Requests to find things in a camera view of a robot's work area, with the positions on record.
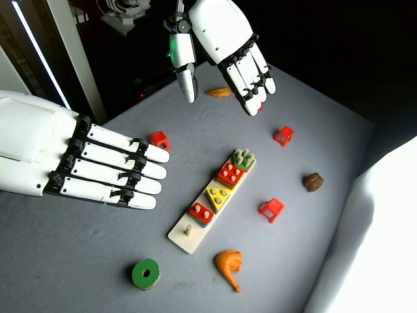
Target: orange curved object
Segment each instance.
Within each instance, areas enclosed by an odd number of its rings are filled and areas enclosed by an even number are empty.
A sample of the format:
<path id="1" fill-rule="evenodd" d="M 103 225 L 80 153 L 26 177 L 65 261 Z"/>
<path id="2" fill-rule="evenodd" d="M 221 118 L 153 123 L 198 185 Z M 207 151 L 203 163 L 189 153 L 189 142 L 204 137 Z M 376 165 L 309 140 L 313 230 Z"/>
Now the orange curved object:
<path id="1" fill-rule="evenodd" d="M 226 280 L 232 285 L 236 292 L 240 292 L 240 286 L 233 276 L 233 272 L 239 272 L 242 265 L 242 253 L 239 251 L 226 250 L 219 253 L 214 262 L 217 269 L 226 278 Z"/>

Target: yellow triangle block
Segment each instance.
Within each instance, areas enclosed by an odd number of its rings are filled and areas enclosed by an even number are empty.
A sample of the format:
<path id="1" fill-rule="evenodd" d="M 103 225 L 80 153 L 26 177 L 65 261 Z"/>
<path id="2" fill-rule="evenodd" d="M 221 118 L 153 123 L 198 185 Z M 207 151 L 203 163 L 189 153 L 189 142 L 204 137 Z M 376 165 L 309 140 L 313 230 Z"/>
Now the yellow triangle block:
<path id="1" fill-rule="evenodd" d="M 214 212 L 217 213 L 223 207 L 226 199 L 230 195 L 230 190 L 228 188 L 214 188 L 214 187 L 207 187 L 206 188 L 206 196 L 208 201 L 210 202 Z"/>

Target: small red object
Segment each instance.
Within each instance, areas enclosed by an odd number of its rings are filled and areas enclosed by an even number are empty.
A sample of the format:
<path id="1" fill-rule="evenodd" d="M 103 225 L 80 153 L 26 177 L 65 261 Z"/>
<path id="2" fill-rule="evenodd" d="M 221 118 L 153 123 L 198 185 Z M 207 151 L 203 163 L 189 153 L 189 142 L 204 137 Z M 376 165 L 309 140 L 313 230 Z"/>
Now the small red object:
<path id="1" fill-rule="evenodd" d="M 287 145 L 292 139 L 294 131 L 288 126 L 284 126 L 274 137 L 274 140 L 281 144 L 283 147 Z"/>
<path id="2" fill-rule="evenodd" d="M 265 216 L 272 224 L 275 218 L 277 218 L 283 210 L 284 204 L 282 204 L 282 202 L 278 199 L 274 198 L 265 203 L 265 205 L 259 210 L 259 214 Z"/>
<path id="3" fill-rule="evenodd" d="M 262 102 L 262 103 L 261 103 L 261 107 L 258 109 L 258 112 L 259 112 L 259 111 L 263 111 L 263 106 L 264 106 L 264 104 L 265 104 L 265 102 Z"/>
<path id="4" fill-rule="evenodd" d="M 233 189 L 242 177 L 243 173 L 244 170 L 237 168 L 232 163 L 228 162 L 217 174 L 217 181 L 226 187 Z"/>
<path id="5" fill-rule="evenodd" d="M 155 145 L 159 148 L 162 148 L 163 150 L 171 150 L 169 139 L 162 131 L 155 132 L 151 135 L 151 145 Z"/>
<path id="6" fill-rule="evenodd" d="M 199 206 L 199 212 L 195 211 L 195 207 L 197 207 L 197 206 Z M 214 215 L 214 213 L 212 211 L 210 211 L 204 205 L 201 205 L 198 202 L 195 202 L 190 207 L 190 210 L 188 210 L 188 212 L 199 222 L 199 224 L 202 227 L 206 227 L 211 222 L 211 219 L 213 218 L 213 215 Z M 208 212 L 208 217 L 207 218 L 204 217 L 205 212 Z"/>

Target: brown object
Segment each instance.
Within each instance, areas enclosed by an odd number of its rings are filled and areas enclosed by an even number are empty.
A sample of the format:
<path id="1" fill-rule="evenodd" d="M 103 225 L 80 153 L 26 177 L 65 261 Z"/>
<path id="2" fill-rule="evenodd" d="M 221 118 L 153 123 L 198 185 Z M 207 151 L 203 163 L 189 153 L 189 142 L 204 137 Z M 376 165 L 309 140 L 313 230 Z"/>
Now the brown object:
<path id="1" fill-rule="evenodd" d="M 231 96 L 233 93 L 232 93 L 232 90 L 230 88 L 225 87 L 225 88 L 213 89 L 213 90 L 206 91 L 205 94 L 209 95 L 209 96 L 216 97 L 216 98 L 223 98 L 223 97 Z"/>
<path id="2" fill-rule="evenodd" d="M 308 176 L 305 176 L 302 179 L 302 184 L 304 187 L 307 188 L 308 192 L 313 192 L 321 187 L 323 181 L 324 179 L 318 173 L 313 173 Z"/>
<path id="3" fill-rule="evenodd" d="M 239 272 L 242 265 L 242 253 L 239 251 L 227 250 L 219 253 L 215 259 L 217 269 L 232 285 L 236 292 L 240 292 L 240 286 L 235 280 L 232 271 Z"/>

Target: green block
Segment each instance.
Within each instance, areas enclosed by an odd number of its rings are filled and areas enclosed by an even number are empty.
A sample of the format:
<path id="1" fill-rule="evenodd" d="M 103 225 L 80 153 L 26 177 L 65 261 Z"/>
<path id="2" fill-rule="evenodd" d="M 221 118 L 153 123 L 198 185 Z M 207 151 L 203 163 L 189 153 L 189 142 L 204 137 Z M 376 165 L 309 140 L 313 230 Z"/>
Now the green block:
<path id="1" fill-rule="evenodd" d="M 250 158 L 250 154 L 248 153 L 246 156 L 244 156 L 243 157 L 243 162 L 242 162 L 242 164 L 237 164 L 237 153 L 233 153 L 233 164 L 237 167 L 237 168 L 240 168 L 241 170 L 244 170 L 244 171 L 248 171 L 251 167 L 252 167 L 252 165 L 253 165 L 253 163 L 255 162 L 255 159 L 252 161 L 252 162 L 250 162 L 250 164 L 249 164 L 249 166 L 245 166 L 245 164 L 246 164 L 246 161 L 248 160 Z"/>
<path id="2" fill-rule="evenodd" d="M 145 259 L 135 265 L 132 280 L 136 287 L 147 290 L 154 287 L 161 278 L 161 270 L 152 259 Z"/>

